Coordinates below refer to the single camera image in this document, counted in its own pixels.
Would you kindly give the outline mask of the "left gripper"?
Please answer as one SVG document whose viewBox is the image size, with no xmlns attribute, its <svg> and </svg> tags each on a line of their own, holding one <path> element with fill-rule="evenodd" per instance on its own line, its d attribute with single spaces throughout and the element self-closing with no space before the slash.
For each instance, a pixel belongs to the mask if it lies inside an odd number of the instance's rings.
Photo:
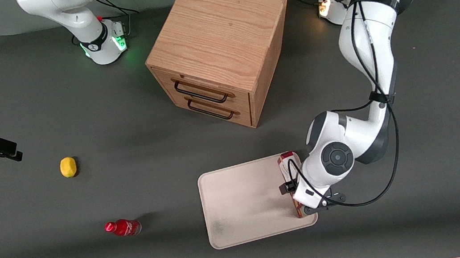
<svg viewBox="0 0 460 258">
<path fill-rule="evenodd" d="M 329 210 L 330 207 L 336 205 L 335 202 L 344 203 L 346 201 L 345 194 L 333 192 L 332 187 L 317 190 L 319 193 L 323 193 L 323 197 L 320 197 L 312 189 L 295 192 L 296 188 L 296 181 L 288 181 L 279 186 L 279 191 L 282 195 L 293 194 L 298 217 L 306 217 L 322 210 Z"/>
</svg>

